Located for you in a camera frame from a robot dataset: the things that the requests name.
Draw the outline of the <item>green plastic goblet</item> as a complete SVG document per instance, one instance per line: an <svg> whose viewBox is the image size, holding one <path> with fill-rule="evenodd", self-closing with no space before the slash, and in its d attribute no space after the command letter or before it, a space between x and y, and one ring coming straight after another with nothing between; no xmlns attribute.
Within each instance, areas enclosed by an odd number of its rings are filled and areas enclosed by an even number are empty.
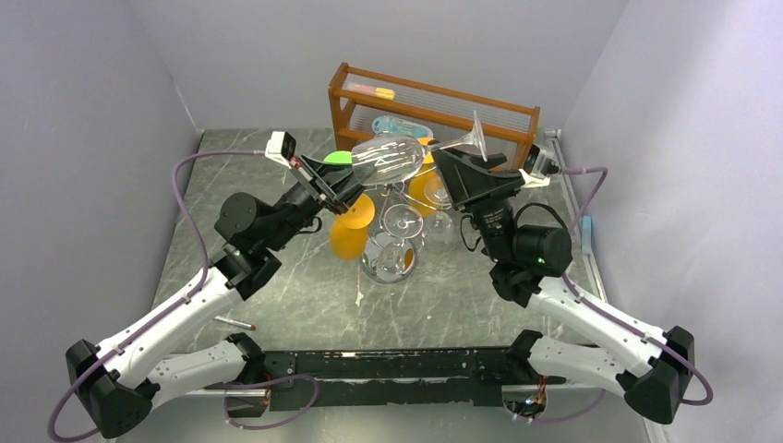
<svg viewBox="0 0 783 443"><path fill-rule="evenodd" d="M352 152L346 150L336 150L326 155L323 161L328 164L351 165Z"/></svg>

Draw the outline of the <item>orange plastic goblet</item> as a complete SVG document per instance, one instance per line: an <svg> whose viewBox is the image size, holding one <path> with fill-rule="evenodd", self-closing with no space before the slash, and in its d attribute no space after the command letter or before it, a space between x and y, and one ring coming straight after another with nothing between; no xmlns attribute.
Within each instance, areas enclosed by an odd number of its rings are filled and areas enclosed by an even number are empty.
<svg viewBox="0 0 783 443"><path fill-rule="evenodd" d="M338 215L330 228L330 247L339 259L354 260L365 250L368 227L375 218L375 204L362 194L345 214Z"/></svg>
<svg viewBox="0 0 783 443"><path fill-rule="evenodd" d="M407 195L411 206L423 217L451 207L451 200L431 154L425 157L421 170L409 181Z"/></svg>

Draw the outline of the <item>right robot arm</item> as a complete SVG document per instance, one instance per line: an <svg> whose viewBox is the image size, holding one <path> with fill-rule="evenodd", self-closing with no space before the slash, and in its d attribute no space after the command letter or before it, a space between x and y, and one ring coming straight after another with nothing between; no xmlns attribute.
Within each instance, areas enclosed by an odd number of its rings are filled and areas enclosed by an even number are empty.
<svg viewBox="0 0 783 443"><path fill-rule="evenodd" d="M642 417L674 421L686 391L700 373L694 338L686 329L661 329L631 317L575 285L572 230L562 217L554 226L520 223L511 199L545 186L562 168L553 160L531 171L492 171L472 154L439 150L437 172L453 206L478 231L479 246L492 261L490 279L500 298L554 317L588 339L587 345L523 331L508 348L507 368L518 382L563 377L609 391Z"/></svg>

